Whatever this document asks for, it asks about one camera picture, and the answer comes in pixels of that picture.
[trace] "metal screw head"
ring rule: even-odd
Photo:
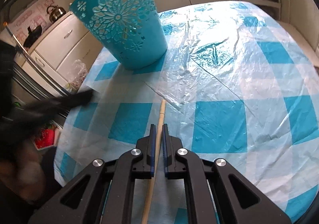
[[[177,153],[178,153],[179,155],[181,155],[181,156],[185,156],[185,155],[188,153],[188,151],[187,151],[187,149],[185,149],[185,148],[180,148],[180,149],[177,151]]]
[[[134,148],[134,149],[131,150],[131,154],[133,156],[138,156],[139,154],[141,154],[141,150],[138,149],[138,148]]]
[[[95,167],[100,167],[101,165],[103,165],[103,160],[101,160],[101,159],[95,159],[95,160],[93,161],[93,165],[94,165]]]
[[[224,165],[226,165],[226,160],[222,158],[218,158],[216,160],[216,165],[218,165],[219,167],[223,167]]]

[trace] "clear plastic sheet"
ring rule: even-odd
[[[319,183],[319,78],[292,37],[245,2],[193,5],[160,14],[168,50],[127,71],[103,49],[81,88],[100,97],[67,118],[55,177],[69,181],[95,158],[135,147],[167,101],[170,135],[201,158],[228,160],[296,221]],[[146,181],[135,187],[140,223]],[[187,223],[182,180],[166,180],[162,155],[149,223]]]
[[[87,66],[80,59],[77,59],[72,63],[67,75],[69,84],[78,90],[88,73]]]

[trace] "kettle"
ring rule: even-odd
[[[50,14],[50,22],[55,23],[59,18],[66,14],[66,11],[62,7],[58,7],[57,5],[50,5],[47,8],[47,14]]]

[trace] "plastic bag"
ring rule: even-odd
[[[79,59],[73,62],[67,74],[67,80],[75,89],[79,89],[89,71],[87,66]]]

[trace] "red object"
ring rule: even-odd
[[[38,148],[48,147],[54,144],[55,133],[53,130],[45,129],[41,132],[41,138],[35,139],[35,144]]]

